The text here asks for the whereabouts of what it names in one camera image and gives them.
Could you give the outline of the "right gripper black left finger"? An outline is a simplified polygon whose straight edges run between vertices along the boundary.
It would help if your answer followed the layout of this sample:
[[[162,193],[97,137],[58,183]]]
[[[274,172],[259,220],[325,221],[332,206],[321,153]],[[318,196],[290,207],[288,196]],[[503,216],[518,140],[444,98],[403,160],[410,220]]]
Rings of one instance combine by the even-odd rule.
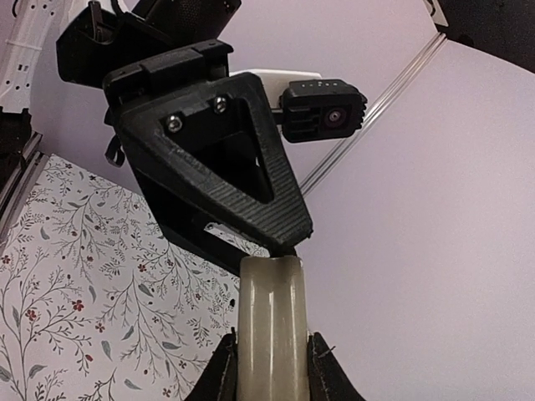
[[[237,398],[237,335],[224,335],[186,401],[232,401]]]

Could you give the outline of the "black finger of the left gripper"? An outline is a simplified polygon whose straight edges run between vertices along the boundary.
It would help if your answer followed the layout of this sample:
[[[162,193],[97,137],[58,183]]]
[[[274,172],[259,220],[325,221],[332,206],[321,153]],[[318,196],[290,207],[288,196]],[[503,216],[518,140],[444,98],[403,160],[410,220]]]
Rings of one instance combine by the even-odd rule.
[[[210,233],[210,224],[260,246],[270,257],[295,255],[299,188],[290,167],[269,170],[273,199],[266,203],[205,166],[156,166],[134,173],[162,234],[172,244],[234,275],[239,275],[241,261],[248,254]]]

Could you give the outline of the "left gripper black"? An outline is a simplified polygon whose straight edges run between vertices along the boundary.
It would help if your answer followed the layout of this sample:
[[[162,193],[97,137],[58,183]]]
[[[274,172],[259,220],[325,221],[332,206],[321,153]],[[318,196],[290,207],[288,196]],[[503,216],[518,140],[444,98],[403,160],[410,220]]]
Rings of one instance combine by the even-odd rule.
[[[133,173],[205,166],[263,203],[273,199],[269,170],[292,167],[261,79],[249,72],[227,77],[233,52],[228,43],[207,40],[104,77],[104,123],[114,125]],[[299,189],[299,243],[312,231]]]

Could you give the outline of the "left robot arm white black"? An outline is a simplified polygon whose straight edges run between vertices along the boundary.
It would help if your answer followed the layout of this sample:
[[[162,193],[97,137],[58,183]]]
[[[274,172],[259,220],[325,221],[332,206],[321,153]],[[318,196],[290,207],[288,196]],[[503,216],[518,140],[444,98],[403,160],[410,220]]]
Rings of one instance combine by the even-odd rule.
[[[43,41],[68,83],[100,88],[114,129],[106,150],[128,163],[164,237],[239,275],[298,261],[313,223],[261,78],[231,74],[220,33],[237,1],[16,1],[1,60],[1,186],[29,163],[30,98]]]

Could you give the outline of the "grey battery compartment cover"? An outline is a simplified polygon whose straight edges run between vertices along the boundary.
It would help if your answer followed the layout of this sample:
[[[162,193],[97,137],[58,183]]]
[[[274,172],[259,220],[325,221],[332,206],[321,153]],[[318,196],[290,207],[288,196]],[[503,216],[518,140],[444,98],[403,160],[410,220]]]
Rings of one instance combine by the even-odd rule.
[[[237,399],[310,399],[301,259],[250,256],[240,273]]]

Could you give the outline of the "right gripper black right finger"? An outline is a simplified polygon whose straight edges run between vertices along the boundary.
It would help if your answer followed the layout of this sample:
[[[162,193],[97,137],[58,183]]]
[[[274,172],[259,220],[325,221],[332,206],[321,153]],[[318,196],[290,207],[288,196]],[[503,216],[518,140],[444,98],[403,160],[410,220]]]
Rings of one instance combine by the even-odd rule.
[[[308,337],[308,381],[313,401],[364,401],[320,332]]]

